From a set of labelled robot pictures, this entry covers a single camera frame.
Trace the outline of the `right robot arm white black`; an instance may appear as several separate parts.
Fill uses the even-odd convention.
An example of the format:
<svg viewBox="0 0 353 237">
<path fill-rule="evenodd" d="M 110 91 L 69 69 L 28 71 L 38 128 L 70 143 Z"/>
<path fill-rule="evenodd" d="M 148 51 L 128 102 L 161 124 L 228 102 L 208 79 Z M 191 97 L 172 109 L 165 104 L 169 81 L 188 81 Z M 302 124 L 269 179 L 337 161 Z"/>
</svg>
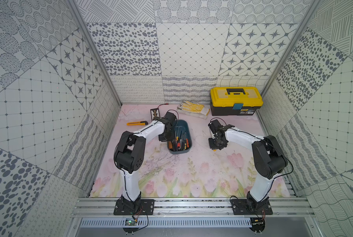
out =
<svg viewBox="0 0 353 237">
<path fill-rule="evenodd" d="M 252 150 L 257 176 L 247 193 L 247 206 L 255 209 L 265 204 L 274 180 L 282 176 L 281 173 L 290 163 L 277 139 L 272 135 L 257 137 L 231 124 L 222 125 L 216 118 L 211 119 L 208 127 L 212 135 L 208 139 L 210 149 L 222 150 L 228 143 L 236 143 Z"/>
</svg>

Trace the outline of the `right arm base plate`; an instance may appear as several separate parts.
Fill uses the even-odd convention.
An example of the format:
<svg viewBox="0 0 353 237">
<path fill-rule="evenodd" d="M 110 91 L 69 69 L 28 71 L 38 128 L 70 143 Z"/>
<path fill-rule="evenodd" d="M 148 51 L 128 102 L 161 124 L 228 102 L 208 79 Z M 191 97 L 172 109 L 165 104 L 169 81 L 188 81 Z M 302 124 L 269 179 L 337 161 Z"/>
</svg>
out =
<svg viewBox="0 0 353 237">
<path fill-rule="evenodd" d="M 250 199 L 231 199 L 230 204 L 234 215 L 272 215 L 269 198 L 261 202 Z"/>
</svg>

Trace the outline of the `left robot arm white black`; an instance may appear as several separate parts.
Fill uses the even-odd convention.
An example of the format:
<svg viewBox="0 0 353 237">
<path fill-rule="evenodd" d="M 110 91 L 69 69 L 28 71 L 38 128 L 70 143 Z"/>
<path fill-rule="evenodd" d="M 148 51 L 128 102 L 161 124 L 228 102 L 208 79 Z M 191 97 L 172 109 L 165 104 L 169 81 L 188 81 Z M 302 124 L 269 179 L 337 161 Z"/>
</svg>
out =
<svg viewBox="0 0 353 237">
<path fill-rule="evenodd" d="M 172 141 L 175 138 L 177 121 L 177 115 L 167 112 L 164 117 L 154 118 L 145 127 L 134 132 L 125 131 L 121 135 L 113 158 L 116 167 L 121 171 L 123 200 L 130 205 L 138 207 L 141 200 L 138 170 L 143 164 L 147 143 L 154 138 L 160 142 Z"/>
</svg>

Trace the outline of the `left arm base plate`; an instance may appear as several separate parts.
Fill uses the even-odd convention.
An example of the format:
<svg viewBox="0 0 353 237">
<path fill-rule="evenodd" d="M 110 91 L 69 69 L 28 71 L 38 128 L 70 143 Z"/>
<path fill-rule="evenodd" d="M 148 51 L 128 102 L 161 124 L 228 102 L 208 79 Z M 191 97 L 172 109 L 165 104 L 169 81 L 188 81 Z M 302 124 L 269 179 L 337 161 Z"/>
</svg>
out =
<svg viewBox="0 0 353 237">
<path fill-rule="evenodd" d="M 114 215 L 152 215 L 154 212 L 154 199 L 141 199 L 130 201 L 120 197 L 115 204 Z"/>
</svg>

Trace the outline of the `teal plastic storage tray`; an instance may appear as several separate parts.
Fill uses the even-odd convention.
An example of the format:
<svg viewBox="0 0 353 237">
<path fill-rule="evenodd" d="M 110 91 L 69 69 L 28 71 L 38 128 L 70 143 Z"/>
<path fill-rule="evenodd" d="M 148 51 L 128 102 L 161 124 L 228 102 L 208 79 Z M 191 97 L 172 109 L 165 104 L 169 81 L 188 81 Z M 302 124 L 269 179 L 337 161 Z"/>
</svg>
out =
<svg viewBox="0 0 353 237">
<path fill-rule="evenodd" d="M 168 151 L 173 155 L 184 154 L 192 148 L 192 140 L 188 123 L 179 120 L 175 126 L 175 138 L 168 142 Z"/>
</svg>

